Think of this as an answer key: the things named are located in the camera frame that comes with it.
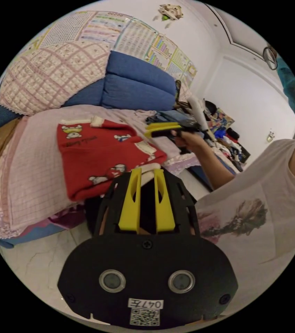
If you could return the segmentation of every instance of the cartoon print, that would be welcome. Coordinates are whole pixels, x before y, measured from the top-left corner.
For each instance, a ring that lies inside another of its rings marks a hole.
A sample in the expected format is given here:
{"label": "cartoon print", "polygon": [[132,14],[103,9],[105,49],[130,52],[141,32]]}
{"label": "cartoon print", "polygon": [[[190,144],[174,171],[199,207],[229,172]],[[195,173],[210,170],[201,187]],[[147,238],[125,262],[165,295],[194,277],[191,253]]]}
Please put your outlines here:
{"label": "cartoon print", "polygon": [[220,236],[230,233],[236,237],[249,236],[254,229],[259,229],[266,222],[268,210],[259,199],[246,200],[236,210],[234,217],[224,227],[220,227],[220,219],[213,212],[205,215],[197,215],[201,236],[214,244]]}
{"label": "cartoon print", "polygon": [[62,131],[67,134],[67,139],[81,138],[80,132],[82,131],[82,126],[77,125],[76,127],[62,126]]}
{"label": "cartoon print", "polygon": [[93,185],[98,185],[100,183],[103,183],[104,181],[107,181],[108,178],[107,177],[94,177],[94,176],[91,176],[88,180],[91,181],[93,183]]}
{"label": "cartoon print", "polygon": [[154,156],[154,155],[151,155],[151,156],[148,157],[147,161],[150,162],[150,161],[152,161],[152,160],[154,160],[154,159],[155,159],[155,156]]}
{"label": "cartoon print", "polygon": [[[177,21],[183,17],[182,8],[181,6],[176,5],[160,5],[160,8],[158,12],[161,14],[161,20],[162,21]],[[157,20],[160,17],[160,15],[157,15],[154,17],[153,21]],[[168,23],[165,27],[165,29],[169,28],[171,25],[171,22]]]}
{"label": "cartoon print", "polygon": [[114,135],[114,138],[117,139],[120,142],[123,142],[123,141],[131,138],[131,135],[130,134],[127,134],[127,135]]}
{"label": "cartoon print", "polygon": [[88,180],[93,182],[93,185],[98,185],[107,180],[114,179],[116,177],[121,176],[124,172],[126,172],[126,170],[127,170],[127,167],[124,164],[116,164],[114,167],[107,170],[105,175],[91,176],[91,177],[89,177]]}

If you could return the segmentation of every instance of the round lens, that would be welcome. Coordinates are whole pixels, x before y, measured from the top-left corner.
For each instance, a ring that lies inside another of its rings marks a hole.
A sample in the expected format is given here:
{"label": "round lens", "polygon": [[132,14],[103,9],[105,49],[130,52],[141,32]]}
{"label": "round lens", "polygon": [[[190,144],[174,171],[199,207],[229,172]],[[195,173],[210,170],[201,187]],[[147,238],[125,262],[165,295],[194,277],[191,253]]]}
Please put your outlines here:
{"label": "round lens", "polygon": [[121,285],[120,278],[114,273],[107,274],[103,278],[103,282],[104,282],[105,286],[107,286],[110,289],[119,288]]}
{"label": "round lens", "polygon": [[119,292],[126,286],[126,279],[116,270],[107,270],[101,273],[99,283],[102,289],[108,292]]}
{"label": "round lens", "polygon": [[179,274],[173,279],[173,286],[178,290],[187,289],[190,286],[191,279],[186,274]]}
{"label": "round lens", "polygon": [[170,290],[177,294],[190,291],[194,284],[195,278],[189,271],[176,271],[170,276],[168,280],[168,286]]}

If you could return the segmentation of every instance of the hand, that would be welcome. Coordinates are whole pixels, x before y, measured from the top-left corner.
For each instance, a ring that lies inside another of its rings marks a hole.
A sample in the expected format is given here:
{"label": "hand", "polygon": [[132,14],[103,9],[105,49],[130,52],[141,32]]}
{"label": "hand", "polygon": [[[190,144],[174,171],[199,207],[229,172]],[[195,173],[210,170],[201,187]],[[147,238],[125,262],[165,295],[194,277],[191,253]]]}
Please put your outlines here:
{"label": "hand", "polygon": [[175,136],[175,144],[178,147],[186,147],[194,154],[202,150],[202,147],[206,144],[201,136],[197,133],[190,133],[181,131],[181,137],[176,136],[175,131],[171,131],[171,134]]}

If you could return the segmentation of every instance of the wall decoration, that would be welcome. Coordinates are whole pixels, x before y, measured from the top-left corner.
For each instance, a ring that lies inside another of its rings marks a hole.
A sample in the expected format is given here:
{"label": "wall decoration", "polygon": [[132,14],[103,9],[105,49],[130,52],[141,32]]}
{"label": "wall decoration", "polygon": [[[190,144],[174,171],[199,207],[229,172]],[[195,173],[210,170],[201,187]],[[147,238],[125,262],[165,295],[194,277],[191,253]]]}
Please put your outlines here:
{"label": "wall decoration", "polygon": [[155,16],[153,20],[161,18],[162,21],[168,21],[165,29],[169,28],[173,21],[178,21],[183,17],[181,6],[177,5],[160,5],[158,12],[160,14]]}
{"label": "wall decoration", "polygon": [[108,42],[114,47],[120,33],[133,17],[121,13],[99,11],[83,27],[78,40],[95,40]]}
{"label": "wall decoration", "polygon": [[95,11],[75,12],[60,18],[48,29],[39,46],[45,47],[54,43],[77,40],[82,27],[96,13]]}
{"label": "wall decoration", "polygon": [[[159,12],[166,12],[167,20],[183,17],[180,6],[161,5]],[[173,41],[135,17],[111,11],[77,11],[60,18],[43,35],[29,42],[13,61],[26,50],[79,40],[108,42],[112,50],[145,60],[188,87],[197,72]]]}
{"label": "wall decoration", "polygon": [[114,51],[144,60],[158,32],[148,24],[133,18],[120,34]]}
{"label": "wall decoration", "polygon": [[268,136],[267,136],[267,141],[270,143],[273,141],[273,139],[275,139],[275,132],[273,132],[272,130],[270,130]]}

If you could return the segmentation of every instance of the white floor tile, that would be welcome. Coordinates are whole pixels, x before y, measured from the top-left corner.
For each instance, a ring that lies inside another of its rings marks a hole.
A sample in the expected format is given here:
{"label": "white floor tile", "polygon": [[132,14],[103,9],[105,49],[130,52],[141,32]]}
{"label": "white floor tile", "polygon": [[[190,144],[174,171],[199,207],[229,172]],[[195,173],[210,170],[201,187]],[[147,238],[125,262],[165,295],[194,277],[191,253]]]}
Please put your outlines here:
{"label": "white floor tile", "polygon": [[69,231],[2,248],[3,257],[16,276],[46,304],[72,313],[57,289],[65,260],[76,243]]}
{"label": "white floor tile", "polygon": [[210,193],[189,171],[182,171],[178,177],[182,179],[183,184],[196,200]]}
{"label": "white floor tile", "polygon": [[91,238],[91,234],[87,228],[87,223],[84,222],[77,227],[70,230],[72,237],[74,238],[76,245],[81,244],[82,242]]}

